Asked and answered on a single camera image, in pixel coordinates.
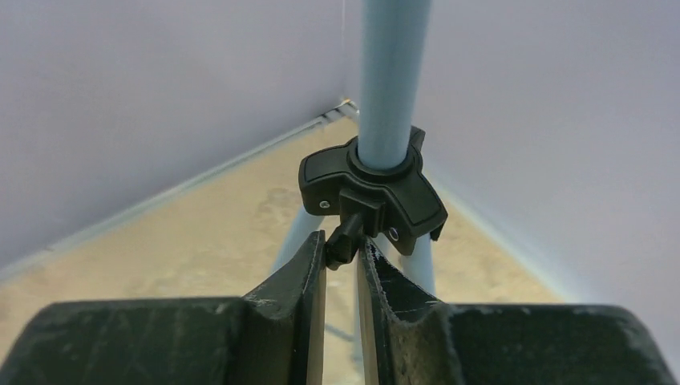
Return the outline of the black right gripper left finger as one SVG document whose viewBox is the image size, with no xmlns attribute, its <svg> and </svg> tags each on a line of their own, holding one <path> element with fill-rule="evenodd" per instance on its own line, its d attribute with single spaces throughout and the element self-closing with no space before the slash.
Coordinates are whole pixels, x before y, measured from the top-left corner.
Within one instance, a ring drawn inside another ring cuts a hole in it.
<svg viewBox="0 0 680 385">
<path fill-rule="evenodd" d="M 325 234 L 240 297 L 56 302 L 25 326 L 4 384 L 319 384 Z"/>
</svg>

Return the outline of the light blue music stand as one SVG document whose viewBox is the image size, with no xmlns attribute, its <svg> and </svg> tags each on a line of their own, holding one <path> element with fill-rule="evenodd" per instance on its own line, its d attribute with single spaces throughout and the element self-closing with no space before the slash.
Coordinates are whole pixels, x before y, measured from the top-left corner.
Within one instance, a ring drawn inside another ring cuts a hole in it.
<svg viewBox="0 0 680 385">
<path fill-rule="evenodd" d="M 358 157 L 371 168 L 393 168 L 406 157 L 431 4 L 363 1 Z M 300 208 L 272 273 L 290 260 L 321 222 L 321 217 Z M 400 261 L 408 278 L 435 294 L 429 238 L 419 238 L 413 255 Z"/>
</svg>

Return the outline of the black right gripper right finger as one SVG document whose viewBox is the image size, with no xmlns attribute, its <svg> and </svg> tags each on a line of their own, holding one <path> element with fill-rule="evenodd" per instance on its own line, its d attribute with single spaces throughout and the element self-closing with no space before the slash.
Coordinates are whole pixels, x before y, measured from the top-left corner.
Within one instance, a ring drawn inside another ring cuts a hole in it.
<svg viewBox="0 0 680 385">
<path fill-rule="evenodd" d="M 372 241 L 358 255 L 368 384 L 672 384 L 647 328 L 619 306 L 447 303 Z"/>
</svg>

